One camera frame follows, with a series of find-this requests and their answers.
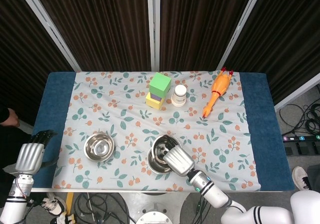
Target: toy block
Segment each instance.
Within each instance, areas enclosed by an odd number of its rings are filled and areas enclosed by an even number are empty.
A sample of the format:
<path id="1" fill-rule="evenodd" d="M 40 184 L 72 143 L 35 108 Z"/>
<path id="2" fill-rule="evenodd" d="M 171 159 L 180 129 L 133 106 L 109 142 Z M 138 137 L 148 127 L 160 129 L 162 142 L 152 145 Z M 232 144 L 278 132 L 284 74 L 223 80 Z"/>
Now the toy block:
<path id="1" fill-rule="evenodd" d="M 156 101 L 159 101 L 159 102 L 161 101 L 161 98 L 160 98 L 160 97 L 158 97 L 158 96 L 156 96 L 156 95 L 154 95 L 154 94 L 152 94 L 152 93 L 151 93 L 151 98 L 154 99 L 154 100 L 156 100 Z"/>
<path id="2" fill-rule="evenodd" d="M 148 93 L 145 98 L 145 103 L 152 108 L 160 110 L 162 104 L 164 103 L 164 100 L 165 98 L 161 99 L 161 101 L 156 101 L 155 99 L 152 99 L 150 93 Z"/>
<path id="3" fill-rule="evenodd" d="M 149 92 L 160 98 L 165 98 L 171 86 L 171 78 L 156 73 L 149 84 Z"/>

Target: purple block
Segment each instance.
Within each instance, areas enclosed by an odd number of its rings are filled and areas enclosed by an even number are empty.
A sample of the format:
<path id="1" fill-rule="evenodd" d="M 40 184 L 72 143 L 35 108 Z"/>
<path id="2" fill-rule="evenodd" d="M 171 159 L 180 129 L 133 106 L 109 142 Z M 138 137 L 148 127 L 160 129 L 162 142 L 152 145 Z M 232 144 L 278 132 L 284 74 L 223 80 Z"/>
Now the purple block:
<path id="1" fill-rule="evenodd" d="M 152 94 L 152 93 L 150 94 L 150 96 L 151 96 L 152 99 L 154 99 L 154 100 L 156 100 L 156 101 L 159 101 L 159 102 L 161 101 L 161 98 L 160 98 L 160 97 L 158 97 L 158 96 L 156 96 L 156 95 L 154 95 L 154 94 Z"/>

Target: black curtain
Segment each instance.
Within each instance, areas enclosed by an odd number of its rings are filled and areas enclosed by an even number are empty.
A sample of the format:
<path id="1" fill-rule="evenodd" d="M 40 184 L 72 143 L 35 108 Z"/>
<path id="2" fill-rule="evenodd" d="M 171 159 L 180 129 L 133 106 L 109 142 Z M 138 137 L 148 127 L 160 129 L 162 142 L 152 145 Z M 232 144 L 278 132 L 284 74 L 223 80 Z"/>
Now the black curtain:
<path id="1" fill-rule="evenodd" d="M 161 0 L 160 70 L 215 70 L 248 0 Z"/>
<path id="2" fill-rule="evenodd" d="M 283 100 L 320 73 L 320 0 L 258 0 L 225 65 L 266 73 Z"/>
<path id="3" fill-rule="evenodd" d="M 150 70 L 147 0 L 40 0 L 82 70 Z"/>
<path id="4" fill-rule="evenodd" d="M 0 7 L 0 102 L 33 125 L 48 74 L 72 69 L 25 0 Z"/>

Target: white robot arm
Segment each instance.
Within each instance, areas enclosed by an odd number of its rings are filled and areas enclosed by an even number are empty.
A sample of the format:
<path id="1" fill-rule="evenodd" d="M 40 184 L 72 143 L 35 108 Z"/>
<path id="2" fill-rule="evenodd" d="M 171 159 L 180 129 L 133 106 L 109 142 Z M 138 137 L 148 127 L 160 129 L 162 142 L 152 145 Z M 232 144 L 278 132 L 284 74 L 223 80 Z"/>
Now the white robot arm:
<path id="1" fill-rule="evenodd" d="M 40 167 L 49 166 L 56 162 L 42 163 L 45 147 L 51 137 L 52 130 L 41 131 L 31 137 L 30 143 L 22 145 L 15 165 L 18 176 L 13 181 L 9 196 L 6 200 L 0 221 L 4 224 L 25 223 L 27 203 L 32 203 L 29 195 L 34 184 L 33 175 Z"/>
<path id="2" fill-rule="evenodd" d="M 189 182 L 214 208 L 227 208 L 221 218 L 222 224 L 316 224 L 320 220 L 319 211 L 316 211 L 316 207 L 318 209 L 320 207 L 319 193 L 310 191 L 311 194 L 305 195 L 305 191 L 301 191 L 298 192 L 302 193 L 301 195 L 296 193 L 296 196 L 292 196 L 293 211 L 302 207 L 302 204 L 299 203 L 301 200 L 312 202 L 311 206 L 313 207 L 306 212 L 308 217 L 305 216 L 305 213 L 300 212 L 301 210 L 298 210 L 294 216 L 296 219 L 294 222 L 292 213 L 280 207 L 252 207 L 246 211 L 241 204 L 232 201 L 227 194 L 222 192 L 205 173 L 195 170 L 193 159 L 180 146 L 169 150 L 163 160 L 179 176 L 188 176 Z M 296 218 L 299 213 L 303 216 L 303 222 Z"/>

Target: metal bowl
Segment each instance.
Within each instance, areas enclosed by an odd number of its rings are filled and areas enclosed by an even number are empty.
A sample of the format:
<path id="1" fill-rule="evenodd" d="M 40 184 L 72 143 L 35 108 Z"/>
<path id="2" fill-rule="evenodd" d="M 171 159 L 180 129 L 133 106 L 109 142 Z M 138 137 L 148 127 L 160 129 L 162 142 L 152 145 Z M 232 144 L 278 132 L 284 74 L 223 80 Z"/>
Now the metal bowl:
<path id="1" fill-rule="evenodd" d="M 98 132 L 88 137 L 83 150 L 89 160 L 103 162 L 111 157 L 115 150 L 115 143 L 109 135 Z"/>
<path id="2" fill-rule="evenodd" d="M 163 160 L 164 155 L 180 143 L 174 137 L 162 135 L 155 139 L 147 155 L 147 163 L 150 169 L 156 174 L 171 172 L 169 165 Z"/>

